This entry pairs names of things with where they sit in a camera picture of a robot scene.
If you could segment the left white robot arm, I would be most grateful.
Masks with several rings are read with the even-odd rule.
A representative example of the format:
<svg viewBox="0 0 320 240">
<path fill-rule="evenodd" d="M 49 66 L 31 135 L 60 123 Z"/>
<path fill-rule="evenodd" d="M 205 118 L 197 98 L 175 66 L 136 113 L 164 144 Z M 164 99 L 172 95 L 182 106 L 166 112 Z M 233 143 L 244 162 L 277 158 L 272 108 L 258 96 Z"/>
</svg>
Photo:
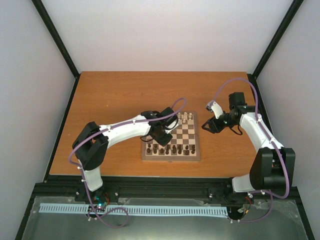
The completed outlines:
<svg viewBox="0 0 320 240">
<path fill-rule="evenodd" d="M 167 107 L 162 112 L 143 111 L 141 114 L 114 124 L 87 123 L 72 144 L 72 153 L 86 183 L 86 195 L 92 201 L 103 198 L 104 188 L 100 165 L 107 149 L 135 137 L 151 137 L 158 145 L 165 146 L 173 138 L 171 131 L 178 127 L 178 113 Z"/>
</svg>

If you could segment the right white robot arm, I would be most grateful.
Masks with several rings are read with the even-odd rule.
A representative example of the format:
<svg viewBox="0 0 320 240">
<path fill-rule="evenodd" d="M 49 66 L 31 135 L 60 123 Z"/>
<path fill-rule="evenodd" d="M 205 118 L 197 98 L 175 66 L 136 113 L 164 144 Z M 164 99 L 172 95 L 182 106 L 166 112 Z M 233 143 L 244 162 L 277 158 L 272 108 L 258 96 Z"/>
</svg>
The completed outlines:
<svg viewBox="0 0 320 240">
<path fill-rule="evenodd" d="M 228 96 L 229 112 L 211 101 L 206 109 L 213 113 L 202 129 L 218 134 L 222 130 L 238 127 L 246 132 L 256 151 L 255 159 L 248 174 L 232 178 L 232 188 L 236 193 L 258 193 L 283 190 L 282 198 L 289 194 L 295 167 L 296 154 L 292 148 L 284 147 L 267 128 L 262 115 L 254 105 L 245 102 L 243 92 Z"/>
</svg>

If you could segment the wooden chess board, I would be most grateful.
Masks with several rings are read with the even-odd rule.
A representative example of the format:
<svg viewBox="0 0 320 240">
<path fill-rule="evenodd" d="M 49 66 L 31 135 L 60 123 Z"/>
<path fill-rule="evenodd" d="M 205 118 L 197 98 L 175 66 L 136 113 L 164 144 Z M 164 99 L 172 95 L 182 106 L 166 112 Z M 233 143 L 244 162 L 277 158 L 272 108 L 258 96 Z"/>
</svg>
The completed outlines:
<svg viewBox="0 0 320 240">
<path fill-rule="evenodd" d="M 181 111 L 177 117 L 178 126 L 170 132 L 172 139 L 167 145 L 159 145 L 150 136 L 143 138 L 142 160 L 166 162 L 199 162 L 201 160 L 197 113 Z"/>
</svg>

